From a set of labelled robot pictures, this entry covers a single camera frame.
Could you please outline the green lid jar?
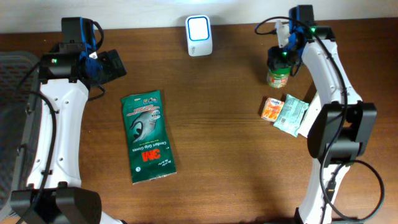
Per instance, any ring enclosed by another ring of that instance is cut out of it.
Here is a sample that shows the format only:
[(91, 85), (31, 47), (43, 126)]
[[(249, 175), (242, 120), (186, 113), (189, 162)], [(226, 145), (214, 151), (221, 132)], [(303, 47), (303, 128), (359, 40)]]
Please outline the green lid jar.
[(273, 88), (283, 88), (286, 86), (289, 75), (290, 68), (280, 68), (277, 70), (269, 69), (267, 74), (267, 82)]

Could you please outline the orange small box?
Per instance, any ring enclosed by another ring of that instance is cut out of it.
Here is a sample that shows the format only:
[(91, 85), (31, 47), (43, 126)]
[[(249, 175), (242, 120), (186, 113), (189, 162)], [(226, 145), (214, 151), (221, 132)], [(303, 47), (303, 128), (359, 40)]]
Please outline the orange small box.
[(282, 111), (283, 106), (283, 101), (274, 98), (268, 98), (263, 107), (261, 118), (270, 122), (276, 121), (280, 115), (280, 112)]

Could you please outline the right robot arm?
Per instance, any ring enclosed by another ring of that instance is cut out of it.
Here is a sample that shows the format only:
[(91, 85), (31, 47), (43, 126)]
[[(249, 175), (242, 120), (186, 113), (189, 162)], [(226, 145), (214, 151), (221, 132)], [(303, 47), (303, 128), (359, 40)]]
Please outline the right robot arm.
[(284, 17), (275, 18), (273, 34), (278, 44), (268, 51), (267, 66), (276, 75), (292, 75), (294, 67), (305, 65), (312, 76), (320, 109), (312, 115), (307, 135), (308, 151), (313, 159), (312, 174), (306, 196), (295, 209), (292, 223), (334, 223), (331, 214), (340, 216), (338, 223), (364, 223), (378, 212), (384, 197), (384, 184), (376, 208), (364, 218), (342, 214), (334, 201), (343, 177), (358, 162), (376, 121), (374, 103), (365, 103), (356, 93), (338, 56), (335, 35), (329, 26), (319, 26), (311, 5), (298, 5)]

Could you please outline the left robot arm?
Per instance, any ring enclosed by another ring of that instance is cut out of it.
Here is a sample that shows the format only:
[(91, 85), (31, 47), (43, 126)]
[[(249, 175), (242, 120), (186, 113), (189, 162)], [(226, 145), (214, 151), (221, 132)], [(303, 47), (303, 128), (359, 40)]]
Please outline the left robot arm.
[(90, 90), (125, 76), (116, 50), (101, 52), (101, 26), (83, 17), (62, 19), (63, 40), (34, 66), (41, 103), (37, 151), (26, 189), (9, 203), (19, 223), (115, 223), (100, 195), (83, 189), (79, 171), (83, 111)]

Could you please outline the white bamboo print tube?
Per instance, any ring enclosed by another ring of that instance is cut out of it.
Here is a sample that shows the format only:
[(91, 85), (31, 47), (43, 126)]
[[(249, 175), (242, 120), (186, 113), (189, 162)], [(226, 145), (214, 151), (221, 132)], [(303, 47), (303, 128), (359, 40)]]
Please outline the white bamboo print tube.
[(318, 93), (315, 93), (315, 96), (312, 102), (309, 104), (308, 109), (306, 110), (301, 125), (298, 129), (298, 133), (305, 138), (308, 138), (308, 133), (312, 128), (319, 112), (321, 111), (322, 106), (320, 102), (320, 97)]

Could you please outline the green 3M gloves packet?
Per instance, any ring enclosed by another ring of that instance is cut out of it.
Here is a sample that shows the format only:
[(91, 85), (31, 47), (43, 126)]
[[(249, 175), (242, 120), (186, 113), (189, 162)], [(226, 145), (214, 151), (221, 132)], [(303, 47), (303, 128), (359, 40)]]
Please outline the green 3M gloves packet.
[(121, 103), (132, 183), (175, 174), (161, 92), (129, 95), (122, 98)]

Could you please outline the mint green tissue pack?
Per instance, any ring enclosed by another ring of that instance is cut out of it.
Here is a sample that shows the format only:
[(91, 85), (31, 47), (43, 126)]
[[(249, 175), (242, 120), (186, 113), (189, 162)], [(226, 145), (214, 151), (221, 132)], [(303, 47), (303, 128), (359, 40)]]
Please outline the mint green tissue pack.
[(303, 116), (308, 108), (308, 103), (292, 95), (287, 95), (283, 108), (273, 126), (297, 137)]

